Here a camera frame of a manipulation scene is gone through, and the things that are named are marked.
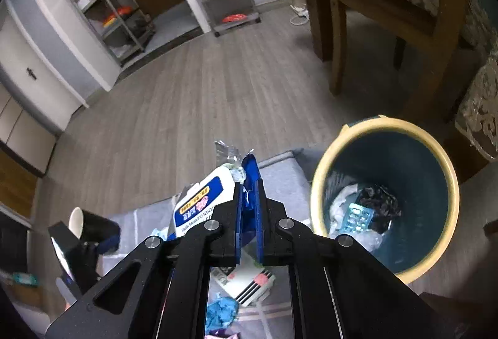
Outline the blue blister pack in bin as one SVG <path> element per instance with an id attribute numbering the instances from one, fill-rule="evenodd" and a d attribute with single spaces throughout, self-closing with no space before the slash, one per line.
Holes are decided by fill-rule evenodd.
<path id="1" fill-rule="evenodd" d="M 375 211 L 368 207 L 363 207 L 356 203 L 348 206 L 338 233 L 354 235 L 368 230 Z"/>

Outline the white striped paper package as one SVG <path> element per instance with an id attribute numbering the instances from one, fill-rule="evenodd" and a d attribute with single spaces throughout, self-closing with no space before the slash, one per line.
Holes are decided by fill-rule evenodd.
<path id="1" fill-rule="evenodd" d="M 213 267 L 211 277 L 242 307 L 268 297 L 275 282 L 271 271 L 256 266 L 252 261 L 236 267 Z"/>

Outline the grey checked rug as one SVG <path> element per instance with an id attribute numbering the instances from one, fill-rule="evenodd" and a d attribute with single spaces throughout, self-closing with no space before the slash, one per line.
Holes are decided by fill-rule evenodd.
<path id="1" fill-rule="evenodd" d="M 284 152 L 259 164 L 267 197 L 282 202 L 292 219 L 309 226 L 310 182 L 292 151 Z M 168 230 L 176 197 L 139 207 L 110 217 L 121 228 L 121 240 L 116 253 L 99 260 L 98 271 L 105 275 L 154 230 Z M 239 308 L 230 331 L 240 338 L 292 338 L 294 336 L 286 267 L 272 267 L 275 281 L 263 300 Z"/>

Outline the wooden chair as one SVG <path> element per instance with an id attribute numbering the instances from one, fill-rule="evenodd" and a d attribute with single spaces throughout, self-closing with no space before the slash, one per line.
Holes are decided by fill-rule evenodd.
<path id="1" fill-rule="evenodd" d="M 400 41 L 426 53 L 430 65 L 419 77 L 415 91 L 403 109 L 403 118 L 412 122 L 423 116 L 434 100 L 447 67 L 458 46 L 468 0 L 439 0 L 436 17 L 407 0 L 330 0 L 332 15 L 332 64 L 329 89 L 342 89 L 347 29 L 345 10 L 350 8 L 391 31 Z"/>

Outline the teal trash bin yellow rim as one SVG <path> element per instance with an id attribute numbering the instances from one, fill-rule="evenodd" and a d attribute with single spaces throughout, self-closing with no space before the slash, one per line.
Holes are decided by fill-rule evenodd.
<path id="1" fill-rule="evenodd" d="M 444 254 L 459 206 L 458 178 L 441 144 L 382 115 L 344 125 L 312 178 L 312 230 L 352 236 L 406 284 Z"/>

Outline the blue crumpled glove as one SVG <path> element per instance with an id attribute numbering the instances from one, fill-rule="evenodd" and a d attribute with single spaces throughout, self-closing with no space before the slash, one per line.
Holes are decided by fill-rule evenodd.
<path id="1" fill-rule="evenodd" d="M 205 333 L 211 334 L 230 327 L 239 312 L 239 303 L 231 297 L 218 297 L 206 308 Z"/>

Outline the black plastic bag in bin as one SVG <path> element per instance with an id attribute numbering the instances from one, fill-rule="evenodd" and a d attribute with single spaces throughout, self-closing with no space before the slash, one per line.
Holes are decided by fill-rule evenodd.
<path id="1" fill-rule="evenodd" d="M 375 211 L 369 229 L 376 231 L 380 235 L 389 229 L 392 221 L 402 215 L 402 208 L 397 198 L 383 186 L 364 187 L 359 192 L 355 203 Z"/>

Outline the white blue wet wipes pack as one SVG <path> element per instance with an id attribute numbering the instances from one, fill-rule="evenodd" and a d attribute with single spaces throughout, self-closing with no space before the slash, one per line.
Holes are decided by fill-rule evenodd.
<path id="1" fill-rule="evenodd" d="M 168 240 L 183 236 L 190 228 L 212 217 L 214 207 L 233 199 L 236 182 L 243 183 L 246 172 L 236 146 L 214 142 L 217 167 L 188 188 L 176 203 Z"/>

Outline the black mug white inside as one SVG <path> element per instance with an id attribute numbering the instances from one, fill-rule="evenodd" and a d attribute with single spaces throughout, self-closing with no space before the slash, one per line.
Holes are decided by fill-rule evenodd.
<path id="1" fill-rule="evenodd" d="M 78 239 L 96 244 L 101 255 L 119 249 L 121 228 L 111 219 L 75 207 L 69 216 L 68 227 Z"/>

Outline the metal shelf rack left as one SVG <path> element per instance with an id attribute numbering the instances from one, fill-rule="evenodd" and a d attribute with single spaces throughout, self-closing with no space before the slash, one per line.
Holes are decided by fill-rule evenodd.
<path id="1" fill-rule="evenodd" d="M 70 0 L 80 17 L 113 59 L 124 65 L 142 53 L 154 24 L 136 0 Z"/>

